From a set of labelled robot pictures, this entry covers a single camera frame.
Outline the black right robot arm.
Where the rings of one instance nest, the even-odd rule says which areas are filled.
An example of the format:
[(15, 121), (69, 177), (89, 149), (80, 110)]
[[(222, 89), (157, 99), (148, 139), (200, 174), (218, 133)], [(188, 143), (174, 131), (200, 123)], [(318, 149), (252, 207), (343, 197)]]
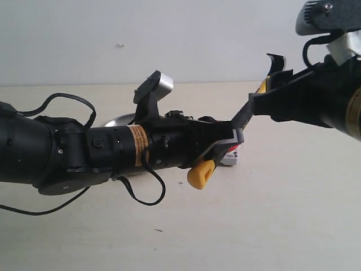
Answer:
[(338, 65), (330, 55), (321, 63), (294, 73), (269, 77), (266, 92), (249, 96), (254, 115), (276, 122), (337, 129), (360, 140), (360, 60)]

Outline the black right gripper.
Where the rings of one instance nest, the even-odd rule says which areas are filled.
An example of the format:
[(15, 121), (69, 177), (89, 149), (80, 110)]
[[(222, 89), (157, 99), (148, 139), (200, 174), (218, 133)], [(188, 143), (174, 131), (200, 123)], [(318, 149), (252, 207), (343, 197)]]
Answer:
[(360, 60), (337, 65), (330, 55), (324, 62), (294, 73), (273, 73), (263, 94), (251, 94), (254, 115), (276, 122), (297, 121), (321, 127), (345, 127), (346, 109), (360, 87)]

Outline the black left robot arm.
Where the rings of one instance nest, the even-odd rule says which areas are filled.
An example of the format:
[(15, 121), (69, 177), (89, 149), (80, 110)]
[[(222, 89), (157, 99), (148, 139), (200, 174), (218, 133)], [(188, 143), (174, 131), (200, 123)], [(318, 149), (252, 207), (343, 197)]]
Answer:
[(1, 103), (1, 181), (61, 195), (152, 169), (220, 161), (244, 140), (230, 121), (180, 111), (137, 117), (133, 125), (88, 128), (75, 119), (29, 119)]

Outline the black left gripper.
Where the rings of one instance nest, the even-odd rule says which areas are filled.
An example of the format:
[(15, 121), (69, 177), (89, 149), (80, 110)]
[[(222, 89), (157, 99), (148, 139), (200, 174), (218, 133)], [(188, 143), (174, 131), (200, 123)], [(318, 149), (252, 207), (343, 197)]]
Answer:
[(207, 116), (195, 120), (179, 111), (148, 118), (146, 132), (146, 159), (152, 169), (187, 169), (208, 160), (218, 166), (230, 147), (244, 143), (242, 129), (234, 128), (230, 121)]

